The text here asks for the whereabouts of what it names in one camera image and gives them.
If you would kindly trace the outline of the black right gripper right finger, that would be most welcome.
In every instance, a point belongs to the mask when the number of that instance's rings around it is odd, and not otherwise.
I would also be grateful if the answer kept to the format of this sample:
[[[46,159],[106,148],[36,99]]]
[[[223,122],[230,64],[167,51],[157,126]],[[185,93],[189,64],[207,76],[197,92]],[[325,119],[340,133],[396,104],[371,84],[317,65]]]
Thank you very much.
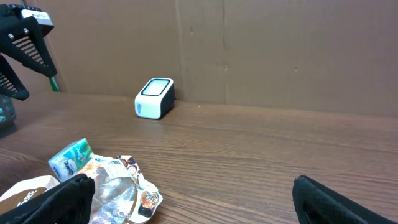
[[[294,180],[292,198],[300,224],[396,224],[305,175]]]

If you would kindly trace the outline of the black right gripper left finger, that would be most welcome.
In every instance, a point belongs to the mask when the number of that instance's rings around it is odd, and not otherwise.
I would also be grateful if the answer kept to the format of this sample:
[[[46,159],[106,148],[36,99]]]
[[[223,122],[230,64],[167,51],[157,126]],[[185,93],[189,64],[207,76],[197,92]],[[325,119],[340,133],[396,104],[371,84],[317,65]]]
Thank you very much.
[[[78,174],[1,215],[1,224],[87,224],[95,182]]]

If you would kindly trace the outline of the dried mushroom plastic bag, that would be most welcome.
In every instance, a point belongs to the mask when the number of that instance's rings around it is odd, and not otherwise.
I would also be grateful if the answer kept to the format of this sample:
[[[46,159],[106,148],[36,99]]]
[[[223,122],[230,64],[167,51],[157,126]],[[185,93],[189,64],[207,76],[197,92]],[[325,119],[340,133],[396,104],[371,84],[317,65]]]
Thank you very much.
[[[95,182],[88,223],[146,223],[162,202],[158,188],[146,181],[132,156],[95,155],[74,176],[78,174]],[[1,215],[61,183],[51,175],[16,183],[1,195]]]

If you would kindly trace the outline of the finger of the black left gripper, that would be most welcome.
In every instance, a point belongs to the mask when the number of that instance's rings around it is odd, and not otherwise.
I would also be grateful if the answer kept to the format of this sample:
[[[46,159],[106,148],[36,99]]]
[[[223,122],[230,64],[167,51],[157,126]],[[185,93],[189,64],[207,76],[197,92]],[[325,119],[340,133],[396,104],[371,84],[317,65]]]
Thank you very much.
[[[46,77],[58,73],[34,17],[1,17],[1,53]]]
[[[26,100],[29,92],[19,80],[6,58],[1,55],[1,94],[17,100]]]

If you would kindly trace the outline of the teal tissue packet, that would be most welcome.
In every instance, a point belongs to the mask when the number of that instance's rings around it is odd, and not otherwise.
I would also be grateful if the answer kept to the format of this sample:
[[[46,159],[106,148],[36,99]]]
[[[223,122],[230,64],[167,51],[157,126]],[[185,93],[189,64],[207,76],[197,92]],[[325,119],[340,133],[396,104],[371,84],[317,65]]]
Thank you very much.
[[[48,164],[60,182],[73,177],[88,163],[94,153],[86,138],[75,141],[62,149],[51,159]]]

